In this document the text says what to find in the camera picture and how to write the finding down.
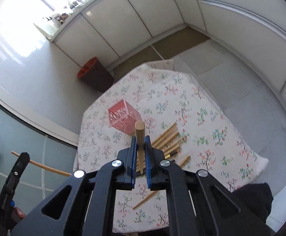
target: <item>table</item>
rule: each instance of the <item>table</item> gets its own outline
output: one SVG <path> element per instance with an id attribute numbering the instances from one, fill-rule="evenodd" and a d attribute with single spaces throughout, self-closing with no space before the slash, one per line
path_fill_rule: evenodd
<path id="1" fill-rule="evenodd" d="M 109 127 L 108 108 L 124 98 L 146 123 L 151 141 L 177 122 L 181 154 L 190 155 L 183 167 L 188 171 L 208 170 L 231 192 L 254 181 L 268 159 L 254 153 L 220 107 L 188 74 L 171 71 L 173 60 L 143 64 L 114 84 L 84 113 L 75 169 L 91 172 L 117 157 L 130 146 L 131 136 Z M 169 225 L 166 192 L 133 210 L 148 193 L 145 176 L 137 177 L 135 189 L 117 191 L 114 232 L 128 233 Z"/>

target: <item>pink plastic container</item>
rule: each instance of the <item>pink plastic container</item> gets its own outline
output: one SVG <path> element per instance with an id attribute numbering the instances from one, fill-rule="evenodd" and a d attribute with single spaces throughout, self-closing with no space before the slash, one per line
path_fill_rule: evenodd
<path id="1" fill-rule="evenodd" d="M 132 135 L 136 121 L 142 120 L 140 113 L 124 99 L 108 109 L 110 126 Z"/>

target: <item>person's hand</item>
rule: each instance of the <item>person's hand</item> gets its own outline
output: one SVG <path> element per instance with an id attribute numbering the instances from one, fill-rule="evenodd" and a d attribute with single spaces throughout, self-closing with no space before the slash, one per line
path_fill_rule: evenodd
<path id="1" fill-rule="evenodd" d="M 21 211 L 19 208 L 15 207 L 14 210 L 18 214 L 19 218 L 23 219 L 24 217 L 26 217 L 23 211 Z"/>

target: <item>brown trash bin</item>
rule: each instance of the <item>brown trash bin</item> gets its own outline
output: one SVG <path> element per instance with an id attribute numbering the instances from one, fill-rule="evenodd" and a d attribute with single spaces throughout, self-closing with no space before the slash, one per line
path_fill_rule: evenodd
<path id="1" fill-rule="evenodd" d="M 95 90 L 105 92 L 114 83 L 113 76 L 99 62 L 97 57 L 88 61 L 79 71 L 77 77 L 92 86 Z"/>

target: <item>silver screw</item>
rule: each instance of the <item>silver screw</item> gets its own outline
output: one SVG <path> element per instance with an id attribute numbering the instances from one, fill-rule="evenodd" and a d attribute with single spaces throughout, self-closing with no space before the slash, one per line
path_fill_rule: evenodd
<path id="1" fill-rule="evenodd" d="M 119 166 L 122 165 L 122 161 L 120 161 L 120 160 L 113 160 L 111 162 L 111 165 L 114 166 L 114 167 L 119 167 Z"/>
<path id="2" fill-rule="evenodd" d="M 162 161 L 160 162 L 160 164 L 161 164 L 161 166 L 163 166 L 163 167 L 168 167 L 168 166 L 170 165 L 170 161 L 168 161 L 168 160 L 162 160 Z"/>
<path id="3" fill-rule="evenodd" d="M 84 174 L 85 174 L 85 172 L 84 172 L 83 170 L 77 170 L 76 172 L 74 172 L 73 175 L 74 175 L 76 178 L 81 178 L 81 177 L 84 176 Z"/>
<path id="4" fill-rule="evenodd" d="M 207 177 L 208 172 L 206 170 L 199 170 L 198 174 L 201 177 Z"/>

